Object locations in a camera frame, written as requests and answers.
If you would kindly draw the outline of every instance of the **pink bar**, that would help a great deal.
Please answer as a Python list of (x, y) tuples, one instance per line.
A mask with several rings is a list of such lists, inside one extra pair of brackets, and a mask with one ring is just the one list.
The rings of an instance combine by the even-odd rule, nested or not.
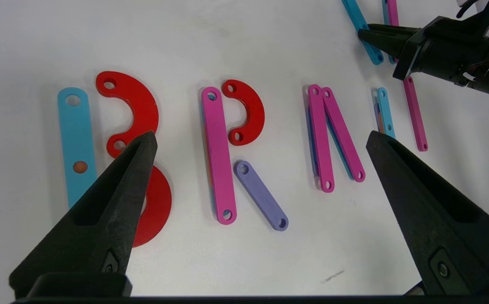
[(383, 0), (387, 1), (387, 15), (389, 15), (389, 23), (391, 25), (399, 26), (399, 10), (397, 9), (397, 0)]
[[(387, 1), (387, 15), (389, 15), (389, 22), (391, 25), (396, 25), (398, 27), (399, 11), (397, 9), (397, 0), (385, 1)], [(424, 133), (423, 119), (421, 117), (421, 111), (419, 110), (415, 85), (412, 77), (407, 77), (403, 83), (406, 99), (408, 100), (408, 109), (410, 110), (410, 117), (414, 128), (415, 143), (417, 144), (417, 149), (419, 151), (425, 152), (428, 150), (427, 136)]]
[(342, 117), (342, 113), (340, 112), (335, 95), (331, 89), (323, 88), (322, 97), (323, 103), (325, 104), (325, 109), (327, 110), (327, 115), (329, 116), (329, 120), (333, 125), (335, 135), (337, 136), (340, 149), (348, 164), (349, 171), (351, 175), (353, 175), (353, 179), (356, 182), (362, 182), (364, 181), (365, 177), (364, 168), (361, 164), (359, 155), (355, 150), (355, 146), (351, 140), (351, 136), (349, 135), (348, 128), (345, 125), (344, 117)]
[[(214, 96), (214, 100), (209, 99), (209, 95)], [(201, 93), (201, 104), (204, 110), (205, 136), (216, 219), (223, 225), (229, 225), (237, 218), (237, 208), (221, 96), (218, 89), (206, 88)], [(224, 219), (226, 211), (230, 212), (227, 220)]]
[(419, 103), (417, 101), (417, 93), (415, 92), (413, 78), (410, 76), (404, 79), (403, 83), (404, 91), (406, 92), (406, 99), (408, 100), (410, 117), (412, 118), (412, 125), (414, 127), (417, 149), (421, 152), (425, 152), (428, 150), (427, 136), (424, 133), (424, 125), (421, 118), (421, 110), (419, 110)]
[(330, 193), (335, 189), (335, 177), (333, 175), (333, 164), (331, 163), (331, 150), (329, 149), (329, 138), (327, 137), (327, 121), (325, 120), (325, 109), (321, 88), (314, 84), (308, 88), (310, 97), (310, 124), (314, 136), (314, 149), (316, 161), (318, 162), (318, 175), (323, 192)]

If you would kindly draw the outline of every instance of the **cable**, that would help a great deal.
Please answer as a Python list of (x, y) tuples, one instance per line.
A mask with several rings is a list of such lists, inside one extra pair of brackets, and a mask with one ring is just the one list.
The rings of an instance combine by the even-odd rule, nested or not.
[(462, 15), (470, 8), (475, 2), (478, 2), (478, 0), (468, 0), (464, 2), (464, 4), (460, 7), (460, 11), (458, 14), (456, 14), (457, 19), (460, 19)]

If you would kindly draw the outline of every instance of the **red ring piece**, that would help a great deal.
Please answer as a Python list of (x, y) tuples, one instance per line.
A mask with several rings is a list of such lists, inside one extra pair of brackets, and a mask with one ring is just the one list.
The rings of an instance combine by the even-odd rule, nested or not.
[(223, 83), (222, 93), (228, 98), (239, 100), (246, 109), (246, 122), (241, 127), (229, 131), (229, 142), (233, 146), (250, 144), (264, 129), (265, 110), (260, 96), (248, 84), (235, 79)]
[(112, 135), (106, 150), (113, 158), (117, 158), (121, 150), (115, 148), (115, 143), (122, 141), (125, 146), (137, 136), (158, 129), (158, 108), (149, 90), (137, 79), (119, 72), (105, 71), (96, 77), (96, 89), (107, 98), (119, 98), (130, 106), (134, 120), (130, 129), (123, 133)]
[(140, 216), (132, 247), (141, 246), (152, 240), (164, 227), (170, 211), (171, 189), (169, 183), (164, 174), (153, 166), (147, 187), (147, 204)]

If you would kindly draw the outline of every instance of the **robotic arm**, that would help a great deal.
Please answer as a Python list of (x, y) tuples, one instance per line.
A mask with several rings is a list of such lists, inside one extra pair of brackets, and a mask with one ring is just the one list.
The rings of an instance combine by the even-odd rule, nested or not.
[[(462, 6), (461, 16), (475, 1)], [(369, 24), (359, 39), (398, 59), (393, 73), (404, 80), (423, 72), (489, 94), (489, 2), (463, 21), (437, 17), (423, 28)]]

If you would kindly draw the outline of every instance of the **purple plastic link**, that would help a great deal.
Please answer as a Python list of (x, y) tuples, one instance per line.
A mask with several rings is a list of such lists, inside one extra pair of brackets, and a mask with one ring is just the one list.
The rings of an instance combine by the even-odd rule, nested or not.
[(289, 223), (288, 217), (282, 211), (282, 208), (280, 208), (250, 163), (247, 161), (235, 162), (233, 172), (248, 194), (252, 196), (252, 199), (256, 202), (256, 205), (260, 208), (267, 221), (273, 226), (273, 229), (277, 231), (287, 229)]

